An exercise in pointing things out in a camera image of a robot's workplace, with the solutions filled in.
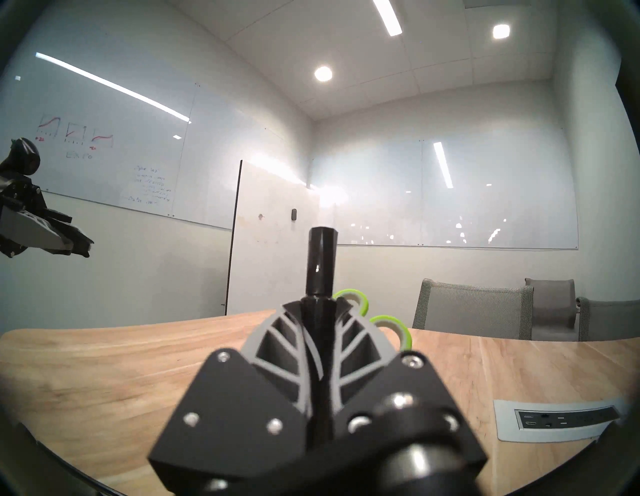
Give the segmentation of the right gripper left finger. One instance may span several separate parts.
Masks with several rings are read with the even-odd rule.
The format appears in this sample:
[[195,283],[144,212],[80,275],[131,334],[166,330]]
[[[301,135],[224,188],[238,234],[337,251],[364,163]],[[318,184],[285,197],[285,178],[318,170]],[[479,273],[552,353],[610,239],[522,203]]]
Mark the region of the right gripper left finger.
[[319,444],[320,297],[303,297],[209,355],[148,460],[174,495],[315,495]]

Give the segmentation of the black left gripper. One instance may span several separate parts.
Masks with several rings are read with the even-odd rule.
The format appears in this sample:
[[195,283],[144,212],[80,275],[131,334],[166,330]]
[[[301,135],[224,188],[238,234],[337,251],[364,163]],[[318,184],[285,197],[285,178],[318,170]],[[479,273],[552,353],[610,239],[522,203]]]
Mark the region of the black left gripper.
[[20,173],[1,173],[1,253],[13,258],[28,248],[54,255],[88,258],[94,242],[72,217],[42,209],[42,217],[30,211],[41,207],[42,195],[31,179]]

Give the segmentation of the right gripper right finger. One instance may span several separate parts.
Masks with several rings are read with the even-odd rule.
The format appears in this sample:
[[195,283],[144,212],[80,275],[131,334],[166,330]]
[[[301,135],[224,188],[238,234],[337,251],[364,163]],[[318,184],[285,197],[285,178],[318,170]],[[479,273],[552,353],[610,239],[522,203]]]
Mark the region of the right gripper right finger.
[[487,455],[395,317],[338,297],[328,495],[481,495]]

